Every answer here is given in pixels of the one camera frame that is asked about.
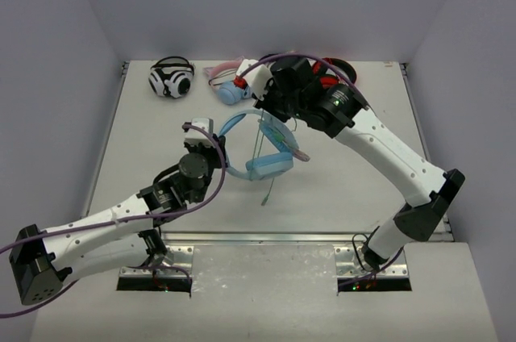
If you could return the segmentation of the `light blue headphones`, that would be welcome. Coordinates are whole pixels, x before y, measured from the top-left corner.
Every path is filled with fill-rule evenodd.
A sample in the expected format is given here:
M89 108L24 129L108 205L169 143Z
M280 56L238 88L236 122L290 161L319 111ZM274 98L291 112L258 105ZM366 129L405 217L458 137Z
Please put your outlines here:
M258 116L259 131L273 145L277 153L254 157L245 163L245 170L240 171L233 165L229 153L226 152L227 172L231 176L245 181L264 181L290 171L293 168L294 158L300 161L305 159L289 128L277 117L265 111L248 109L233 114L221 126L218 136L226 136L247 115Z

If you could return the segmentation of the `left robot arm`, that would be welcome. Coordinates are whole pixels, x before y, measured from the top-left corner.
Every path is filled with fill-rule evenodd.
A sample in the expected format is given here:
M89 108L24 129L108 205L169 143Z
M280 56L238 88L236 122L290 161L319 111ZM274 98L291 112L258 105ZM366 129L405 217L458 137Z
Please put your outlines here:
M74 282L120 267L157 269L168 249L162 225L211 202L213 172L226 170L226 140L212 135L160 173L150 186L104 211L57 227L22 228L7 249L19 299L28 311Z

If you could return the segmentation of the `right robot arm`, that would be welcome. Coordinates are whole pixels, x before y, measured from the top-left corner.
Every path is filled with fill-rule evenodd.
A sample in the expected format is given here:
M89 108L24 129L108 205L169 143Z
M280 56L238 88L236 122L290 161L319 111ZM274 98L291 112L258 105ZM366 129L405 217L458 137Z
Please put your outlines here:
M366 239L358 256L367 271L381 266L402 247L424 242L439 225L464 184L458 169L441 169L392 133L348 79L323 81L328 62L303 56L272 56L259 65L259 77L246 79L256 107L281 121L296 118L362 156L404 198L402 208Z

